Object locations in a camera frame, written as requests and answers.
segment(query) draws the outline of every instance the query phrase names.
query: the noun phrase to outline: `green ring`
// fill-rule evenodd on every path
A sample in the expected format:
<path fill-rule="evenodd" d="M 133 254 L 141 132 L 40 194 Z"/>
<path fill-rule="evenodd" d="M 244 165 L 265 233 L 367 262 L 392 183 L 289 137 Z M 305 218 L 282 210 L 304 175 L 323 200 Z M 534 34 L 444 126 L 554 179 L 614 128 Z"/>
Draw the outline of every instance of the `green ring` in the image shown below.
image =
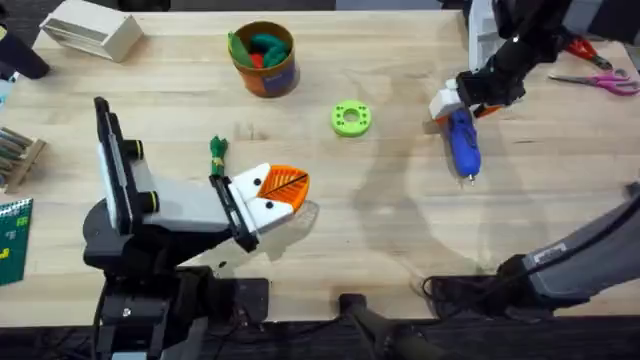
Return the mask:
<path fill-rule="evenodd" d="M 357 114 L 358 120 L 345 121 L 344 116 L 346 113 Z M 340 136 L 360 136 L 367 132 L 372 120 L 369 106 L 357 100 L 345 100 L 334 106 L 331 111 L 331 126 Z"/>

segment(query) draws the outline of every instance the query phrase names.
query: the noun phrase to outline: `pink scissors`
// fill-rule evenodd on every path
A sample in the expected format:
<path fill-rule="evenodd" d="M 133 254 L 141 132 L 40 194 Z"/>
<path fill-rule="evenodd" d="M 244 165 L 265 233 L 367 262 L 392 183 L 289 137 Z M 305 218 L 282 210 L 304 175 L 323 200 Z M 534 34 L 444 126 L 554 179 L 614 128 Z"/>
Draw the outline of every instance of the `pink scissors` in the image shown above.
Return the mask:
<path fill-rule="evenodd" d="M 624 69 L 615 69 L 595 76 L 558 76 L 549 79 L 603 88 L 618 96 L 631 96 L 640 92 L 640 82 L 631 80 Z"/>

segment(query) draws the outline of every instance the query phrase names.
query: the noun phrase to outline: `green toy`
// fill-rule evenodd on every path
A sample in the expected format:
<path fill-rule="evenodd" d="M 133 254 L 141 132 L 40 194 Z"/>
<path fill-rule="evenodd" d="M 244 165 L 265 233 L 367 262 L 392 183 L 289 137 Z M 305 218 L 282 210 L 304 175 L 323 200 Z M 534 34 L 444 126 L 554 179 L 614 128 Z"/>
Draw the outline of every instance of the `green toy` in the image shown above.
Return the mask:
<path fill-rule="evenodd" d="M 0 205 L 0 285 L 22 280 L 33 199 Z"/>
<path fill-rule="evenodd" d="M 251 37 L 251 50 L 257 50 L 266 54 L 269 49 L 279 47 L 282 51 L 287 51 L 287 44 L 270 34 L 255 34 Z"/>
<path fill-rule="evenodd" d="M 372 120 L 369 107 L 357 100 L 343 101 L 331 112 L 331 126 L 340 136 L 360 136 L 367 132 Z"/>
<path fill-rule="evenodd" d="M 229 148 L 227 139 L 220 139 L 217 135 L 209 142 L 211 150 L 211 175 L 224 176 L 224 154 Z"/>
<path fill-rule="evenodd" d="M 270 68 L 283 62 L 289 56 L 287 44 L 270 34 L 256 34 L 251 37 L 251 51 L 264 54 L 263 66 Z"/>
<path fill-rule="evenodd" d="M 227 46 L 229 46 L 231 57 L 235 61 L 248 68 L 253 68 L 253 62 L 251 61 L 247 48 L 242 43 L 242 40 L 233 33 L 233 31 L 229 31 L 229 43 Z"/>

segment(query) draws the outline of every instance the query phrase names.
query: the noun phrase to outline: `pen holder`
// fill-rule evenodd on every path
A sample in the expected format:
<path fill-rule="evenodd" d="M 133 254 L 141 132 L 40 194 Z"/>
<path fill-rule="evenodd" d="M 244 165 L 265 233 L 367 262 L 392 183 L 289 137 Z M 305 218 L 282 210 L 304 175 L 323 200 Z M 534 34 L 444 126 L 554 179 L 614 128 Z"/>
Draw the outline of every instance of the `pen holder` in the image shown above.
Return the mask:
<path fill-rule="evenodd" d="M 229 56 L 233 61 L 247 90 L 260 97 L 277 97 L 287 94 L 298 82 L 299 70 L 296 66 L 294 55 L 293 36 L 284 27 L 269 21 L 256 21 L 244 25 L 235 35 L 240 38 L 246 48 L 249 48 L 251 36 L 256 34 L 269 34 L 282 40 L 290 49 L 289 55 L 276 66 L 264 69 L 256 69 L 246 67 L 237 62 L 231 56 L 229 48 Z"/>
<path fill-rule="evenodd" d="M 0 24 L 0 62 L 15 69 L 29 79 L 40 79 L 49 72 L 47 65 L 38 54 L 17 36 Z"/>

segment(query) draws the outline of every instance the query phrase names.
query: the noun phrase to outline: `wooden object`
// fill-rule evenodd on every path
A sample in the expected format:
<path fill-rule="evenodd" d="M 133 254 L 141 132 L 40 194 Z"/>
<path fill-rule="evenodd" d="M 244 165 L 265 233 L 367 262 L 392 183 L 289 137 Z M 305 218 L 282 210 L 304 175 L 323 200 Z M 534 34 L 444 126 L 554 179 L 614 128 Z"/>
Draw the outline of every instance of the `wooden object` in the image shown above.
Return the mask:
<path fill-rule="evenodd" d="M 56 71 L 18 81 L 0 114 L 6 126 L 53 145 L 39 164 L 44 179 L 20 189 L 35 205 L 25 279 L 0 289 L 3 326 L 91 323 L 103 276 L 82 260 L 82 224 L 104 196 L 97 95 L 128 138 L 144 141 L 158 175 L 206 185 L 214 135 L 230 142 L 228 175 L 264 161 L 309 173 L 308 202 L 293 222 L 264 234 L 257 252 L 230 241 L 190 262 L 269 279 L 272 320 L 329 319 L 342 292 L 365 294 L 385 316 L 430 317 L 415 291 L 422 277 L 494 273 L 511 255 L 620 204 L 623 186 L 638 178 L 640 97 L 547 80 L 552 71 L 597 71 L 561 54 L 527 77 L 522 102 L 478 122 L 482 170 L 475 187 L 461 188 L 441 135 L 423 129 L 436 91 L 468 67 L 458 12 L 135 17 L 149 36 L 122 65 L 41 35 L 35 49 Z M 257 18 L 296 38 L 300 84 L 282 98 L 247 92 L 229 59 L 229 30 Z M 595 46 L 632 73 L 620 44 Z M 344 99 L 371 107 L 375 123 L 362 137 L 331 129 L 331 109 Z M 638 298 L 634 281 L 559 314 L 640 314 Z"/>
<path fill-rule="evenodd" d="M 31 140 L 6 127 L 0 129 L 0 173 L 5 180 L 0 187 L 5 193 L 18 191 L 45 144 L 40 139 Z"/>
<path fill-rule="evenodd" d="M 66 0 L 40 28 L 61 45 L 115 62 L 142 36 L 133 16 L 84 0 Z"/>

